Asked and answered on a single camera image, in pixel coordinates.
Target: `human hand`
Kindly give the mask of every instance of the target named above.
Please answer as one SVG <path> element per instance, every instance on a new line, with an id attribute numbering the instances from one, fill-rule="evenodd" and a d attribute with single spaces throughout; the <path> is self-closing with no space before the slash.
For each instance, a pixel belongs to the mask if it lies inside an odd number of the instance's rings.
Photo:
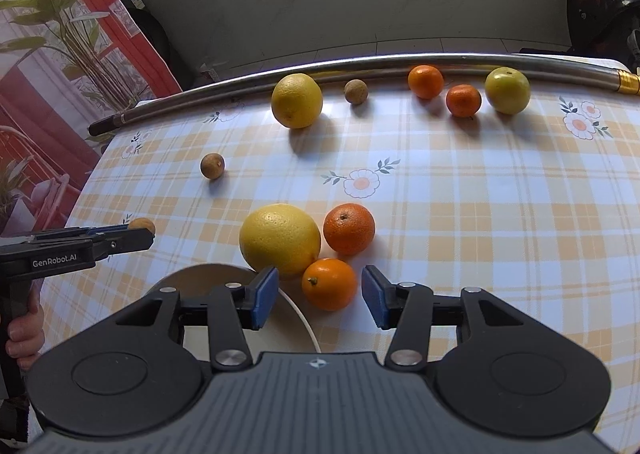
<path id="1" fill-rule="evenodd" d="M 16 358 L 21 370 L 27 371 L 40 356 L 38 351 L 44 345 L 44 311 L 40 305 L 42 280 L 31 285 L 27 301 L 27 313 L 13 319 L 8 326 L 9 340 L 5 344 L 6 352 Z"/>

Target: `brown ball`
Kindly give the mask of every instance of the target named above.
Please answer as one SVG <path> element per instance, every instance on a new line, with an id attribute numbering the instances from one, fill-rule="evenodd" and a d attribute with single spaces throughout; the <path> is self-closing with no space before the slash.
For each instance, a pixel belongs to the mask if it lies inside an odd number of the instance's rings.
<path id="1" fill-rule="evenodd" d="M 350 80 L 344 87 L 344 98 L 350 104 L 362 104 L 369 96 L 369 89 L 360 79 Z"/>
<path id="2" fill-rule="evenodd" d="M 209 153 L 200 162 L 200 170 L 204 177 L 217 179 L 225 172 L 225 159 L 217 153 Z"/>
<path id="3" fill-rule="evenodd" d="M 127 225 L 128 229 L 147 229 L 154 236 L 156 235 L 156 226 L 149 218 L 135 218 Z"/>

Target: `white bowl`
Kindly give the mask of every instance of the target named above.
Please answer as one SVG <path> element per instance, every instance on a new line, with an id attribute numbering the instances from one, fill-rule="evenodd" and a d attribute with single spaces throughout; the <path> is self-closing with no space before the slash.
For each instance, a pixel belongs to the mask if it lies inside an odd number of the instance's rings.
<path id="1" fill-rule="evenodd" d="M 227 283 L 248 285 L 255 272 L 233 265 L 203 263 L 169 274 L 149 291 L 162 287 L 180 290 L 182 297 L 199 297 L 211 288 Z M 318 340 L 302 312 L 282 290 L 260 331 L 243 330 L 254 360 L 263 351 L 320 353 Z M 206 326 L 185 326 L 183 346 L 198 360 L 209 360 L 209 335 Z"/>

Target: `green tomato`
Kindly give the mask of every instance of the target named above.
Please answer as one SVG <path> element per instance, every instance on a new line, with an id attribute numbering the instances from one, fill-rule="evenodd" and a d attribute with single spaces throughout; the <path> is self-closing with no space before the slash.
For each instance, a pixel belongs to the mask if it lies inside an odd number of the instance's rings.
<path id="1" fill-rule="evenodd" d="M 523 73 L 513 68 L 496 68 L 484 82 L 489 103 L 500 113 L 515 115 L 529 104 L 531 87 Z"/>

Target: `silver bolt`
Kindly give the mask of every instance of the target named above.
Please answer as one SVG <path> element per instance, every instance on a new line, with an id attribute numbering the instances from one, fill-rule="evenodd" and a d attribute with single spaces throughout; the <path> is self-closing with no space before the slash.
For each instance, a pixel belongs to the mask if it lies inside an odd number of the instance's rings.
<path id="1" fill-rule="evenodd" d="M 391 361 L 398 366 L 415 366 L 422 361 L 422 355 L 413 349 L 399 349 L 391 353 Z"/>
<path id="2" fill-rule="evenodd" d="M 239 366 L 246 360 L 246 355 L 239 349 L 225 349 L 216 354 L 216 362 L 223 366 Z"/>

